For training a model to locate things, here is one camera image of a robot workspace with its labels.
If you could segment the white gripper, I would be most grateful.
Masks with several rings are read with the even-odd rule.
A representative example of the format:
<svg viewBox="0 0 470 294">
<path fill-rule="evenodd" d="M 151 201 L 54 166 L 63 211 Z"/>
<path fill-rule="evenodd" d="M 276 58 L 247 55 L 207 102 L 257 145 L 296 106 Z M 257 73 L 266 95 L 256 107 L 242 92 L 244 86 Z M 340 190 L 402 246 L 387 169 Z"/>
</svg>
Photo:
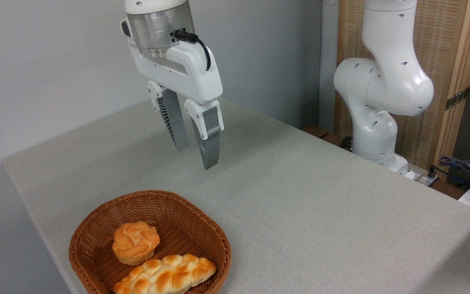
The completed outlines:
<svg viewBox="0 0 470 294">
<path fill-rule="evenodd" d="M 160 112 L 178 151 L 190 144 L 177 93 L 188 98 L 184 108 L 192 121 L 204 169 L 210 169 L 218 163 L 220 132 L 224 130 L 216 100 L 223 87 L 213 53 L 196 34 L 182 28 L 170 32 L 171 47 L 166 56 L 153 57 L 136 46 L 127 19 L 121 26 L 138 71 L 150 80 L 147 87 L 153 107 Z"/>
</svg>

